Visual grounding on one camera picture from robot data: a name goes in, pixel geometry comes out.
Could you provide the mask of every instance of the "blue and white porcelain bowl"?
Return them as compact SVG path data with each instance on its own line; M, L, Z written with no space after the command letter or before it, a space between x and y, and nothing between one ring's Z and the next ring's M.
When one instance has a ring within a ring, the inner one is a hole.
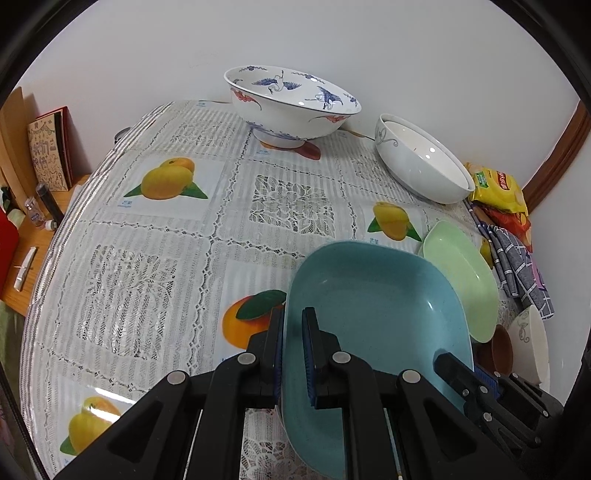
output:
M361 104L350 93L309 73L283 67L243 66L228 70L232 103L261 142L297 148L329 135Z

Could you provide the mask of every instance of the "brown bowl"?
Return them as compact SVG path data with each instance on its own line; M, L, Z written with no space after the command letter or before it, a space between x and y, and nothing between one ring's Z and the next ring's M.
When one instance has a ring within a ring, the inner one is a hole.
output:
M502 325L497 325L495 334L489 342L483 343L476 353L478 364L494 374L499 372L509 375L513 370L513 347L507 330Z

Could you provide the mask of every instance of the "light blue plastic plate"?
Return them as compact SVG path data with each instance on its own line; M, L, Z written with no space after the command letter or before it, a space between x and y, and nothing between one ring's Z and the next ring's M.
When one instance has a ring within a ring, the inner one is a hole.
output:
M314 307L321 330L377 370L421 372L456 407L463 400L433 371L451 352L473 369L462 304L443 274L416 255L363 242L334 242L313 252L287 296L282 416L305 463L323 475L345 476L341 410L310 406L301 339L301 311Z

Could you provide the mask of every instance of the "yellow snack bag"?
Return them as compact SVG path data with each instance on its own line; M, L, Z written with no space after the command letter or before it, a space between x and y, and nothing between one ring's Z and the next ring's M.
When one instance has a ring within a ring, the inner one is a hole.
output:
M466 163L465 166L476 186L470 194L470 201L481 202L503 212L529 215L523 192L511 175L473 163Z

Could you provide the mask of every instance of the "screw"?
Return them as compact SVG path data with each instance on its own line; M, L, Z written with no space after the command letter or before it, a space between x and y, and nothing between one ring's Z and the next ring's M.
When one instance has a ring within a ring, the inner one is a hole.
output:
M256 356L254 353L244 352L238 355L238 363L241 365L250 365L253 364L256 360Z
M421 380L421 375L414 370L406 370L402 374L402 379L408 383L418 383L418 381Z
M351 356L347 352L335 352L333 360L338 364L347 364L351 361Z
M166 380L171 385L179 385L184 382L185 378L187 378L187 376L184 374L184 372L181 372L180 370L176 370L174 372L170 372L168 374L168 376L166 377Z

